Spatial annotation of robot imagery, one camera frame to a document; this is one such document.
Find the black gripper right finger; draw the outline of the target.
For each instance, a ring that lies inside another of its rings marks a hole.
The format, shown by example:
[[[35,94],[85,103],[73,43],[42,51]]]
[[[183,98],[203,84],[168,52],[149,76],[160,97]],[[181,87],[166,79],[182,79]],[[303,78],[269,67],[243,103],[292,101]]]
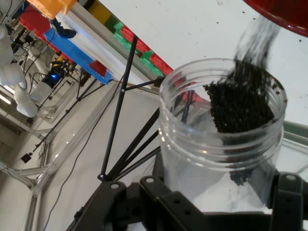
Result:
[[[304,182],[296,174],[275,173],[268,208],[269,231],[301,231],[304,219]]]

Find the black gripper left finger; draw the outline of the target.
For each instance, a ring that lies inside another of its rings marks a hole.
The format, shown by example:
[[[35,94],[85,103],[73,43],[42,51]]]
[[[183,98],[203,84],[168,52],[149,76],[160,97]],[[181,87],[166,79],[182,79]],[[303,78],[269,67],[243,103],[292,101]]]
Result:
[[[204,215],[159,178],[143,177],[126,187],[103,182],[69,226],[71,231],[126,231],[142,223],[148,231],[205,231]]]

